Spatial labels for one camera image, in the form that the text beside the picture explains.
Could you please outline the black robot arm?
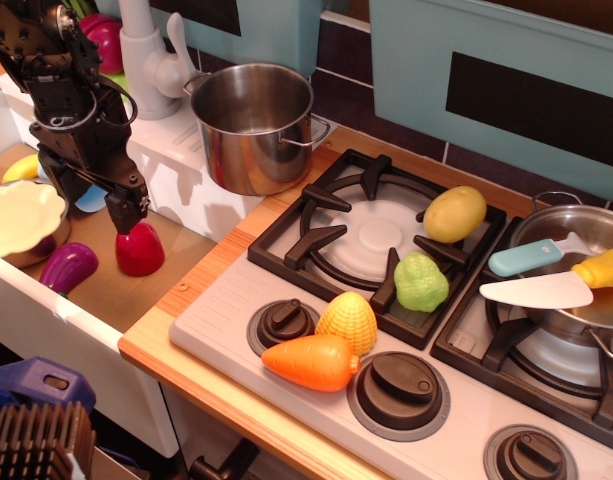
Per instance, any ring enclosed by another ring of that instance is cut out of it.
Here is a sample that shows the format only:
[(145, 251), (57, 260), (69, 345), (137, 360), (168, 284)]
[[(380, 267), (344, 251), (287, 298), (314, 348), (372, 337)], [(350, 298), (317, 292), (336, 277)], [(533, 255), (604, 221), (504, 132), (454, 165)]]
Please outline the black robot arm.
[(96, 185), (120, 234), (147, 216), (146, 182), (128, 156), (137, 106), (100, 72), (98, 46), (61, 1), (0, 1), (0, 64), (30, 96), (42, 169), (69, 202)]

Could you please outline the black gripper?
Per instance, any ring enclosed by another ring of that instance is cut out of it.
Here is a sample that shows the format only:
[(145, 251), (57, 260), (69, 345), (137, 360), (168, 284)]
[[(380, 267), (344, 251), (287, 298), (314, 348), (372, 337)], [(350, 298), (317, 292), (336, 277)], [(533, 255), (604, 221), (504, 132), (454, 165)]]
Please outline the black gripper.
[(70, 203), (78, 200), (90, 185), (104, 189), (107, 210), (118, 234), (129, 234), (136, 219), (147, 216), (150, 198), (145, 179), (124, 150), (114, 148), (85, 167), (41, 147), (39, 161), (49, 180)]

